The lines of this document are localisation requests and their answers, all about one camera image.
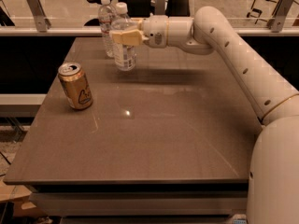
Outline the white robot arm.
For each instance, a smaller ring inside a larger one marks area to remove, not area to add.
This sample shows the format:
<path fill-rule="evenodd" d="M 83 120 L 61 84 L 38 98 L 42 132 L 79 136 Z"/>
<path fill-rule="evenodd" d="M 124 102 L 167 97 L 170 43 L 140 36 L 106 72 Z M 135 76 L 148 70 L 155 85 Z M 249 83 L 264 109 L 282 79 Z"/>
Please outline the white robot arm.
<path fill-rule="evenodd" d="M 214 7 L 190 17 L 152 15 L 122 21 L 110 37 L 122 45 L 217 51 L 263 125 L 251 157 L 247 224 L 298 224 L 299 92 Z"/>

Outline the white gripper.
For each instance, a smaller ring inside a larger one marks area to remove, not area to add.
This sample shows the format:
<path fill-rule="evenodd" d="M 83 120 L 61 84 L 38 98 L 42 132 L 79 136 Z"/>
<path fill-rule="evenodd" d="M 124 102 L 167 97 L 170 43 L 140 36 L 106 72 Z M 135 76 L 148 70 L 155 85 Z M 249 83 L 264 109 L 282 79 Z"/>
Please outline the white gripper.
<path fill-rule="evenodd" d="M 145 43 L 151 48 L 165 48 L 168 17 L 152 15 L 148 18 L 132 18 L 134 30 L 113 30 L 110 37 L 115 43 L 139 46 Z"/>

